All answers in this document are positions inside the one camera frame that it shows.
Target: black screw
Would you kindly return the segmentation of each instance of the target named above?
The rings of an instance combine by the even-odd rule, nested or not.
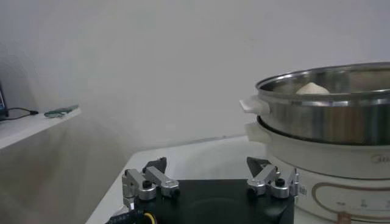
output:
[[[253,188],[248,188],[247,194],[249,198],[255,198],[256,197],[256,190]]]
[[[275,185],[277,187],[283,187],[285,185],[285,180],[282,179],[282,178],[278,178],[276,181],[275,181]]]
[[[142,188],[143,189],[149,189],[152,187],[152,182],[150,182],[149,180],[144,180],[142,182]]]
[[[176,188],[176,189],[174,189],[174,190],[171,192],[171,197],[172,197],[173,199],[176,199],[179,195],[180,195],[180,189],[179,189],[179,188]]]

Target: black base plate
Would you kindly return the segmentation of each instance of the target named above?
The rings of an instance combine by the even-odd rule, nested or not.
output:
[[[246,180],[179,180],[177,199],[161,196],[135,199],[135,208],[152,212],[158,224],[293,224],[294,198],[277,199],[267,193],[247,195]]]

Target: electric steamer pot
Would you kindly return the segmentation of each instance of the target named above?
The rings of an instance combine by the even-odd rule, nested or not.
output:
[[[296,94],[310,82],[330,93]],[[390,222],[390,63],[291,72],[256,88],[240,100],[257,115],[249,140],[265,143],[277,166],[298,168],[297,205],[330,220]]]

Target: black cable on shelf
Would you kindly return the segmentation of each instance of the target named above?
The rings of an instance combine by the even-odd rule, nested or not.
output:
[[[22,116],[19,116],[19,117],[0,118],[0,121],[13,121],[13,120],[21,119],[22,117],[33,116],[33,115],[36,115],[36,114],[39,113],[36,110],[28,110],[28,109],[21,108],[21,107],[9,108],[9,109],[7,109],[7,112],[10,111],[10,110],[23,110],[23,111],[29,112],[29,114],[25,114],[25,115],[22,115]]]

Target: white wall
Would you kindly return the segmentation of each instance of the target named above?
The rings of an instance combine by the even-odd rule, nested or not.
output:
[[[1,223],[83,223],[137,150],[243,133],[295,69],[389,60],[388,1],[5,0],[11,105],[83,114],[0,153]]]

